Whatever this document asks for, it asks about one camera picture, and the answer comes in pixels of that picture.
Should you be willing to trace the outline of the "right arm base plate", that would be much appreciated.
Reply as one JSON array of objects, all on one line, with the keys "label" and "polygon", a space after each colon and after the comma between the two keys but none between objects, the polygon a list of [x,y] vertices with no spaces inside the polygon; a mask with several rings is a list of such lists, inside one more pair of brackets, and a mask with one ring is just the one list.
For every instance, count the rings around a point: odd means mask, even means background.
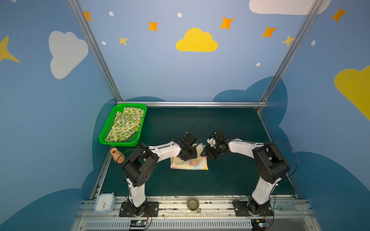
[{"label": "right arm base plate", "polygon": [[240,201],[233,200],[232,206],[237,217],[257,217],[257,216],[273,216],[273,207],[270,204],[270,200],[262,205],[259,205],[255,201]]}]

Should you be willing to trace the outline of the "pastel floral skirt pink flowers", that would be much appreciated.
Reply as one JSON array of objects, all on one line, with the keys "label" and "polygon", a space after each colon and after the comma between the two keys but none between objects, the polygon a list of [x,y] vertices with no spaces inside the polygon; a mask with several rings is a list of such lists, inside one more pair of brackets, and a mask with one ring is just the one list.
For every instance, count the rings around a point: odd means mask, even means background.
[{"label": "pastel floral skirt pink flowers", "polygon": [[180,169],[180,170],[209,170],[207,157],[203,157],[200,154],[204,151],[205,145],[202,143],[196,146],[197,158],[183,161],[179,157],[170,158],[171,169]]}]

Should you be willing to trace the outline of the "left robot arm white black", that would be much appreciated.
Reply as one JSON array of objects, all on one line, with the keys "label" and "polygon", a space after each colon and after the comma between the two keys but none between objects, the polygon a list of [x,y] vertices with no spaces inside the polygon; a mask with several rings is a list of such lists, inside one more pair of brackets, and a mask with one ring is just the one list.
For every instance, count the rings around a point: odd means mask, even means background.
[{"label": "left robot arm white black", "polygon": [[122,170],[129,188],[129,202],[135,208],[143,209],[146,204],[145,183],[149,180],[157,163],[179,157],[184,161],[198,157],[197,144],[171,141],[158,146],[140,144],[123,163]]}]

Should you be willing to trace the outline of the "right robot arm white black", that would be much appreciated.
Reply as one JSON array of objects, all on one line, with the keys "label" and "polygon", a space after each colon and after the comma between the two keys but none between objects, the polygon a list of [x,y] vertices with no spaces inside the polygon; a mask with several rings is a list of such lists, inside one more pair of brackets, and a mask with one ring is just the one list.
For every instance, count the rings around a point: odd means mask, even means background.
[{"label": "right robot arm white black", "polygon": [[210,159],[219,159],[227,152],[241,154],[254,159],[260,175],[251,197],[256,205],[269,202],[276,185],[290,170],[290,165],[274,142],[256,143],[241,139],[220,141],[207,140],[208,145],[201,155]]}]

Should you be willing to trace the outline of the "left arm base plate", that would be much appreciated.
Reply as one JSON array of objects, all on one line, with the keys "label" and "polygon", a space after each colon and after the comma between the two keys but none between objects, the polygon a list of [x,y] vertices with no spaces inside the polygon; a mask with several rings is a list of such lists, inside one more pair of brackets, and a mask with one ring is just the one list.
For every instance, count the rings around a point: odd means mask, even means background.
[{"label": "left arm base plate", "polygon": [[129,201],[121,204],[119,217],[157,217],[159,202],[145,202],[140,207],[135,207]]}]

